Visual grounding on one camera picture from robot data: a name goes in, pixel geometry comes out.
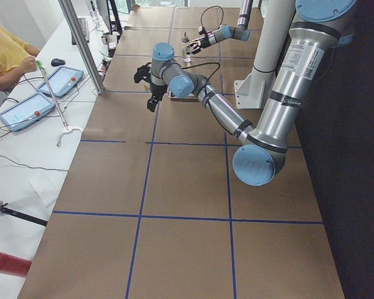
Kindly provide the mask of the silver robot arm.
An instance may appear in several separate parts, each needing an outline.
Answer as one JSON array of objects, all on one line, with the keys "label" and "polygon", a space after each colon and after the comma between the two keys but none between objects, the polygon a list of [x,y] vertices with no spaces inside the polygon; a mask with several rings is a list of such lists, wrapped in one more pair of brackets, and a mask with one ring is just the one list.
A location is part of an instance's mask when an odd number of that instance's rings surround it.
[{"label": "silver robot arm", "polygon": [[135,81],[149,83],[154,111],[166,92],[194,96],[241,142],[233,157],[236,176],[250,186],[272,181],[284,166],[287,135],[302,108],[324,53],[352,41],[356,1],[270,1],[252,72],[236,81],[232,106],[203,75],[187,72],[174,48],[156,44]]},{"label": "silver robot arm", "polygon": [[221,6],[211,6],[206,8],[200,17],[200,26],[198,27],[198,33],[201,37],[192,40],[189,43],[186,53],[195,55],[202,49],[211,47],[214,44],[218,44],[227,39],[235,39],[247,41],[249,39],[250,30],[248,29],[253,0],[245,0],[239,11],[236,27],[223,24],[218,24],[218,28],[215,31],[207,31],[203,25],[203,16],[206,11],[212,8],[220,8],[222,11],[222,17],[224,17],[224,11]]}]

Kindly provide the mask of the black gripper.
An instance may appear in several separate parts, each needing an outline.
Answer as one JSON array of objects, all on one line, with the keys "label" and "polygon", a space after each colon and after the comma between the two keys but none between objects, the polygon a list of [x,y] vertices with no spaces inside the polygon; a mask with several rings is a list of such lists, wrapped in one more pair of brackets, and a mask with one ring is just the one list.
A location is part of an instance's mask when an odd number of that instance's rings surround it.
[{"label": "black gripper", "polygon": [[215,44],[213,31],[206,32],[202,37],[194,39],[190,42],[189,51],[190,55],[196,55],[201,52],[201,49],[211,47]]},{"label": "black gripper", "polygon": [[158,104],[157,99],[162,99],[164,94],[168,91],[167,85],[157,85],[154,83],[150,84],[150,91],[152,97],[147,101],[147,109],[151,112],[155,112],[156,106]]}]

